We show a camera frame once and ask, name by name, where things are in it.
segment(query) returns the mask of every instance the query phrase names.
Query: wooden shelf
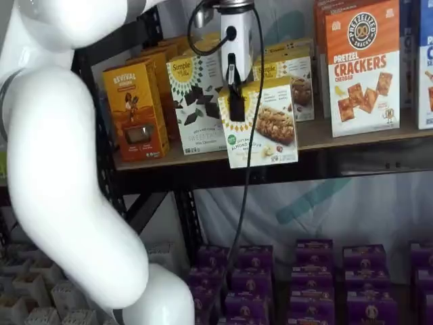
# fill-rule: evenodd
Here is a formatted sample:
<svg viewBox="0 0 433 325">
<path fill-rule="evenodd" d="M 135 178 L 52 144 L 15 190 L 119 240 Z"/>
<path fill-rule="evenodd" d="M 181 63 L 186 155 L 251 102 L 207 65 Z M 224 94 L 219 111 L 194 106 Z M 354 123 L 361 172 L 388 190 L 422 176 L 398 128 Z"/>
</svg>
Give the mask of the wooden shelf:
<svg viewBox="0 0 433 325">
<path fill-rule="evenodd" d="M 300 151 L 320 150 L 325 148 L 354 146 L 359 144 L 373 144 L 378 142 L 433 136 L 433 129 L 426 131 L 420 131 L 417 129 L 414 118 L 413 116 L 411 116 L 410 112 L 403 112 L 401 114 L 400 129 L 364 133 L 347 137 L 333 138 L 331 131 L 331 121 L 329 119 L 319 119 L 315 121 L 298 123 L 297 128 L 298 144 Z M 156 160 L 144 160 L 139 162 L 127 163 L 122 161 L 118 152 L 114 155 L 116 168 L 119 171 L 155 167 L 168 167 L 224 159 L 227 159 L 227 151 L 209 152 L 205 154 L 192 154 L 186 156 L 183 154 L 182 145 L 180 142 L 172 144 L 172 148 L 167 154 L 167 156 Z"/>
</svg>

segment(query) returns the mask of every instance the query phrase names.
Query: cheddar pretzel crackers box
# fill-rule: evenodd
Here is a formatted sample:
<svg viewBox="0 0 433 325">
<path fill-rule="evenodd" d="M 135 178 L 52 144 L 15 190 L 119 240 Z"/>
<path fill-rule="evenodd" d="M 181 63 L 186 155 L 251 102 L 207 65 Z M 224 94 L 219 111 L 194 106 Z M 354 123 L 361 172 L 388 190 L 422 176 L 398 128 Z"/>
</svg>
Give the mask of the cheddar pretzel crackers box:
<svg viewBox="0 0 433 325">
<path fill-rule="evenodd" d="M 221 92 L 219 108 L 223 119 L 227 151 L 231 168 L 247 165 L 248 147 L 253 137 L 251 166 L 277 165 L 298 161 L 298 144 L 290 78 L 265 80 L 257 122 L 252 134 L 260 81 L 242 88 L 245 121 L 230 119 L 229 91 Z"/>
<path fill-rule="evenodd" d="M 173 106 L 173 97 L 171 95 L 170 80 L 167 73 L 167 53 L 165 51 L 156 51 L 154 53 L 142 52 L 138 58 L 127 60 L 127 64 L 138 63 L 151 59 L 155 62 L 155 77 L 158 91 L 160 94 L 162 112 L 167 128 L 168 138 L 173 140 L 180 139 L 179 128 L 177 127 L 177 118 L 175 107 Z"/>
<path fill-rule="evenodd" d="M 397 0 L 325 14 L 332 135 L 400 127 Z"/>
<path fill-rule="evenodd" d="M 252 67 L 254 80 L 260 80 L 261 59 Z M 313 86 L 309 47 L 277 52 L 265 57 L 265 79 L 289 77 L 296 121 L 314 120 Z"/>
<path fill-rule="evenodd" d="M 218 53 L 179 56 L 167 64 L 184 154 L 226 150 L 218 108 L 223 76 Z"/>
<path fill-rule="evenodd" d="M 417 16 L 417 121 L 420 129 L 433 127 L 433 1 L 419 0 Z"/>
<path fill-rule="evenodd" d="M 153 60 L 104 71 L 108 101 L 123 160 L 166 155 L 167 130 Z"/>
</svg>

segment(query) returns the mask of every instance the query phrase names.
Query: stacked boxes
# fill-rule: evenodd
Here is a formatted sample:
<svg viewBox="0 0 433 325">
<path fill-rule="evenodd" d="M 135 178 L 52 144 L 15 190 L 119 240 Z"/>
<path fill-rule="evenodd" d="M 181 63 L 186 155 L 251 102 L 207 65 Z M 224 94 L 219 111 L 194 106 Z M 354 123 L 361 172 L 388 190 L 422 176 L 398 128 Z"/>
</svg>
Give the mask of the stacked boxes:
<svg viewBox="0 0 433 325">
<path fill-rule="evenodd" d="M 332 135 L 398 128 L 398 1 L 354 2 L 324 16 Z"/>
<path fill-rule="evenodd" d="M 314 101 L 309 47 L 265 56 L 265 79 L 290 77 L 296 121 L 314 120 Z M 252 67 L 254 80 L 260 80 L 260 58 Z"/>
<path fill-rule="evenodd" d="M 296 241 L 287 324 L 335 324 L 332 248 L 328 239 Z"/>
<path fill-rule="evenodd" d="M 418 50 L 415 70 L 417 124 L 420 129 L 431 129 L 433 127 L 433 2 L 418 0 L 415 17 Z"/>
<path fill-rule="evenodd" d="M 173 58 L 167 70 L 184 154 L 225 150 L 217 104 L 223 88 L 218 53 Z"/>
</svg>

